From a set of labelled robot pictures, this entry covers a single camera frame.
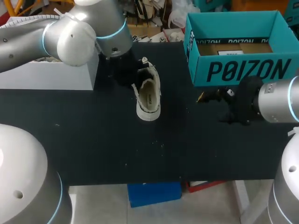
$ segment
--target white sneaker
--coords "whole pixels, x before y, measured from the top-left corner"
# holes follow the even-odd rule
[[[138,82],[132,84],[137,98],[136,111],[139,118],[145,121],[156,120],[161,113],[160,78],[156,68],[146,57],[142,58],[149,67],[138,71]]]

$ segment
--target white paper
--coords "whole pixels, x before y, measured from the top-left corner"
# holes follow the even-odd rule
[[[219,55],[243,55],[242,50],[222,50],[218,51]]]

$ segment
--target shoe box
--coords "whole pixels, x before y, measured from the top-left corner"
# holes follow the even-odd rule
[[[299,24],[299,0],[290,0],[284,14],[289,26]]]
[[[288,79],[299,67],[299,42],[279,11],[188,14],[184,49],[194,86]]]
[[[201,12],[210,12],[216,7],[230,3],[231,0],[194,0],[193,3]]]

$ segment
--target black table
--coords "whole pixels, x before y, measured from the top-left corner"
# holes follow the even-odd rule
[[[182,43],[139,43],[161,79],[161,116],[136,115],[133,92],[99,67],[95,91],[1,90],[0,123],[32,133],[64,183],[274,178],[294,125],[223,124],[225,103],[196,104]]]

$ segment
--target blue led ring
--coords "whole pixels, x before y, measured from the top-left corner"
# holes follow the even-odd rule
[[[97,39],[108,39],[108,38],[111,38],[111,37],[119,34],[122,31],[122,29],[125,28],[125,26],[126,26],[126,21],[123,23],[122,27],[119,30],[117,30],[114,34],[111,34],[111,35],[108,35],[108,36],[97,36]]]
[[[58,205],[57,205],[57,208],[54,212],[54,214],[52,215],[52,218],[49,220],[49,222],[47,224],[51,224],[51,222],[53,221],[53,219],[55,218],[58,210],[59,210],[59,207],[60,207],[60,204],[61,204],[61,201],[62,201],[62,194],[63,194],[63,187],[62,187],[62,181],[61,181],[61,178],[60,178],[60,175],[59,173],[58,174],[58,177],[59,177],[59,180],[60,180],[60,186],[61,186],[61,191],[60,191],[60,199],[59,199],[59,202],[58,202]]]
[[[291,102],[291,88],[292,88],[292,84],[293,82],[295,81],[295,79],[297,78],[298,76],[294,77],[291,82],[290,82],[290,85],[289,85],[289,89],[288,89],[288,104],[289,104],[289,108],[290,108],[290,112],[293,116],[293,118],[299,122],[299,119],[296,117],[294,111],[293,111],[293,108],[292,108],[292,102]]]
[[[48,24],[48,25],[46,26],[46,28],[43,30],[43,35],[42,35],[43,49],[45,50],[45,52],[46,52],[47,55],[49,55],[49,56],[51,56],[51,55],[47,52],[47,50],[46,50],[46,48],[45,48],[45,44],[44,44],[44,40],[43,40],[43,39],[45,38],[46,32],[47,32],[47,30],[49,29],[49,27],[50,27],[52,24],[54,24],[55,22],[57,22],[57,21],[54,21],[54,22]]]

